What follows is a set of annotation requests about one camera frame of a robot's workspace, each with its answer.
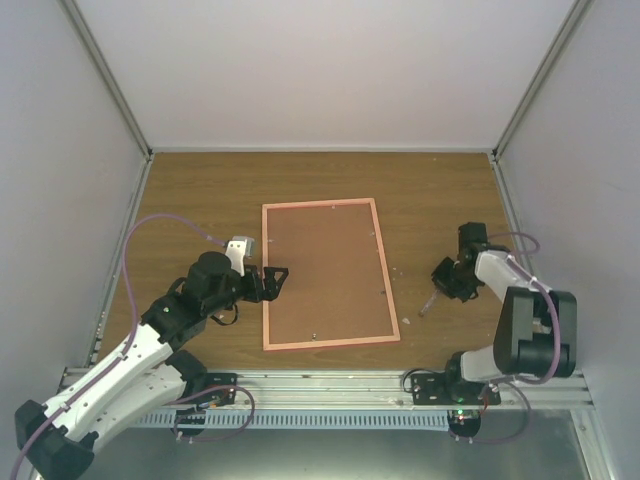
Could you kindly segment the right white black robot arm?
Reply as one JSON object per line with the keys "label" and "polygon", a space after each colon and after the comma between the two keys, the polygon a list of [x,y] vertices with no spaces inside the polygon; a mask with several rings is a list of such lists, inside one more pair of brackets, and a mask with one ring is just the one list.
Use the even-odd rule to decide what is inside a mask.
{"label": "right white black robot arm", "polygon": [[486,225],[458,228],[458,254],[444,258],[431,275],[436,291],[461,302],[489,288],[501,301],[493,343],[457,352],[447,362],[444,396],[464,405],[491,384],[511,378],[530,385],[568,378],[577,362],[577,299],[554,290],[521,266],[508,247],[490,242]]}

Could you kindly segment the pink picture frame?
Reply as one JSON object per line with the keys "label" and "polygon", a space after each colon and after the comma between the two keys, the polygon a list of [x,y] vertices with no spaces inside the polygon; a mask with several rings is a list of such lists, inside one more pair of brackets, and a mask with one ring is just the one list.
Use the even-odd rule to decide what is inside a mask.
{"label": "pink picture frame", "polygon": [[263,205],[262,260],[289,270],[279,299],[263,308],[264,350],[399,341],[374,199]]}

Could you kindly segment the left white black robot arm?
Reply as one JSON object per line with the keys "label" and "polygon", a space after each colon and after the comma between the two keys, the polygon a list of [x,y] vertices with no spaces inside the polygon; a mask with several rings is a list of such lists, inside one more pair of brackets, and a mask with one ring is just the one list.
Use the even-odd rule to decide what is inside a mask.
{"label": "left white black robot arm", "polygon": [[207,368],[185,344],[208,321],[219,323],[219,312],[237,312],[241,301],[277,299],[288,275],[283,267],[247,265],[243,254],[203,253],[82,378],[44,403],[28,400],[16,410],[19,458],[44,479],[78,479],[98,450],[139,418],[209,395],[215,387]]}

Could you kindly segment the long clear glass shard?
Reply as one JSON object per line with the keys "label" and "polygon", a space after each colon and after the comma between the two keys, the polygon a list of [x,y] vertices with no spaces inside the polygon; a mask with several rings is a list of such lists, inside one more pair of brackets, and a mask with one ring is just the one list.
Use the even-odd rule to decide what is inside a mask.
{"label": "long clear glass shard", "polygon": [[439,296],[439,291],[435,290],[419,310],[418,315],[420,317],[424,317],[429,312],[429,310],[433,307],[435,301],[437,300],[438,296]]}

